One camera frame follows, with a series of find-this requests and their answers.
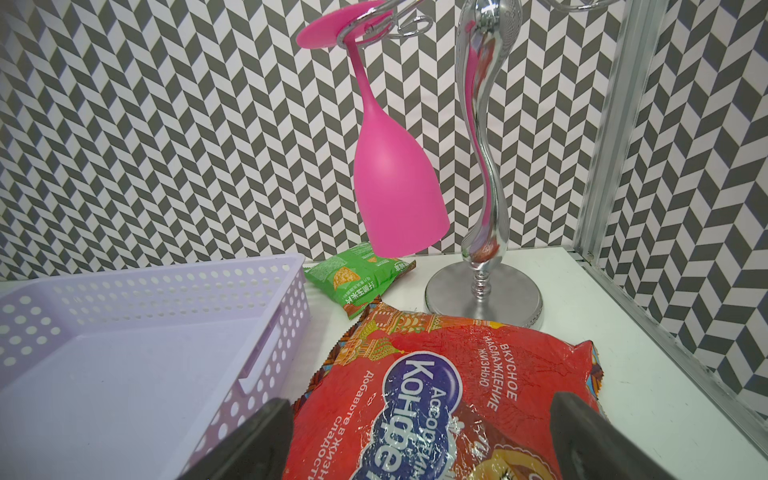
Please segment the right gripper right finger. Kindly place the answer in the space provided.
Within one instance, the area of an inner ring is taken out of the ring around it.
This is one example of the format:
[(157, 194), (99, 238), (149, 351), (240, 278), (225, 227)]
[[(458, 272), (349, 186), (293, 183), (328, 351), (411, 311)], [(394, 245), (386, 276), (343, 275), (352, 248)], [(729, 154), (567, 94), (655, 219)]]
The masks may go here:
[(574, 393), (554, 395), (550, 433), (564, 479), (673, 479)]

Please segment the red candy bag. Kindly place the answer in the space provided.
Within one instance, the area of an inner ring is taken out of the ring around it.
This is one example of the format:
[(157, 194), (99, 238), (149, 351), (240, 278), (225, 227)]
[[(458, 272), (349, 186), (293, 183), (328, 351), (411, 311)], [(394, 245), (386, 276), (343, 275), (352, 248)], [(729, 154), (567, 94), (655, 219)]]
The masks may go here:
[(287, 479), (557, 479), (550, 405), (599, 409), (590, 341), (375, 300), (294, 406)]

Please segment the lavender plastic basket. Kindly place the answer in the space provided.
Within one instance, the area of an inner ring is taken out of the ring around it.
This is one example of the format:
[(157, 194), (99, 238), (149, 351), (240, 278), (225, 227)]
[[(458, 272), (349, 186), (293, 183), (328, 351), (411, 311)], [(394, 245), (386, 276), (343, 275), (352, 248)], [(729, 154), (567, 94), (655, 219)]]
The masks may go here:
[(35, 280), (1, 296), (1, 475), (174, 479), (277, 397), (299, 254)]

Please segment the green snack packet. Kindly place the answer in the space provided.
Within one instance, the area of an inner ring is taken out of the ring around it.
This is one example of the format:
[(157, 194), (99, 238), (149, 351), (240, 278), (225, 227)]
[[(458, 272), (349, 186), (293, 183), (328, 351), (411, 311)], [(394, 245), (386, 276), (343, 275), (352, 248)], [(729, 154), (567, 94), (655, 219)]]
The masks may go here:
[(376, 255), (364, 242), (306, 269), (305, 276), (354, 319), (415, 267), (415, 261)]

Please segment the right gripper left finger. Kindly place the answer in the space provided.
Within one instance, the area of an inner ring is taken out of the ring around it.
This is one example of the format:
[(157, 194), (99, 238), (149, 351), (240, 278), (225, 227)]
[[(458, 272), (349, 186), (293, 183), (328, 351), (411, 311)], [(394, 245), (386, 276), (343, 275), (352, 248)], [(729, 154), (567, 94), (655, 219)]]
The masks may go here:
[(288, 400), (269, 400), (180, 479), (280, 480), (290, 450), (293, 419)]

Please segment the pink wine glass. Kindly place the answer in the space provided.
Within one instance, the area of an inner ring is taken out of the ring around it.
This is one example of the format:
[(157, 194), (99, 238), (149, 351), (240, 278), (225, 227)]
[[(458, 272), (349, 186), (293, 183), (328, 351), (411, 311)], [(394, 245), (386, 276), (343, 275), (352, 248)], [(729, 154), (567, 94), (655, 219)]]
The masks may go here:
[(353, 163), (354, 192), (373, 252), (412, 255), (440, 240), (450, 222), (432, 163), (419, 143), (378, 104), (360, 57), (368, 28), (385, 28), (394, 9), (364, 1), (326, 14), (296, 38), (304, 49), (343, 46), (360, 89), (363, 120)]

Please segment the chrome glass holder stand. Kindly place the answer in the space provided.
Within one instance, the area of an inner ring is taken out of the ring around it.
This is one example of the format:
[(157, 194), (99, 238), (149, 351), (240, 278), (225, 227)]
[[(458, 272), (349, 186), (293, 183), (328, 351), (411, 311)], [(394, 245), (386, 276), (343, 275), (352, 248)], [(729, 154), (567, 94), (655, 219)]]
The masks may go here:
[(455, 72), (461, 114), (483, 180), (483, 206), (462, 243), (463, 260), (428, 282), (425, 305), (435, 314), (466, 316), (532, 328), (543, 308), (535, 282), (503, 263), (509, 239), (499, 169), (488, 141), (492, 85), (522, 26), (518, 1), (467, 1), (458, 17)]

